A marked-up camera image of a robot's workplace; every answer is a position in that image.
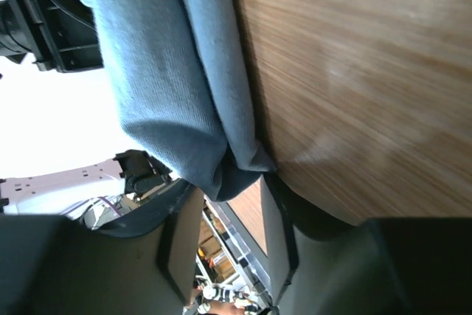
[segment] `white background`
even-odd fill
[[[139,146],[121,131],[103,70],[39,72],[0,58],[0,178],[92,165]]]

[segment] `blue cloth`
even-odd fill
[[[83,2],[127,134],[218,201],[274,170],[255,138],[232,0]]]

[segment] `wood grain surface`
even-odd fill
[[[247,228],[259,247],[267,253],[266,235],[260,204],[260,182],[243,191],[237,198],[229,201],[229,206]]]
[[[351,223],[472,215],[472,0],[235,0],[258,124]]]

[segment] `folded fabric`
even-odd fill
[[[231,0],[83,0],[122,127],[210,198],[274,169],[255,138]]]

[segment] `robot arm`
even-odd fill
[[[146,152],[128,150],[87,167],[0,180],[0,207],[3,213],[13,215],[65,214],[71,206],[80,207],[98,196],[146,193],[168,183],[169,172]]]

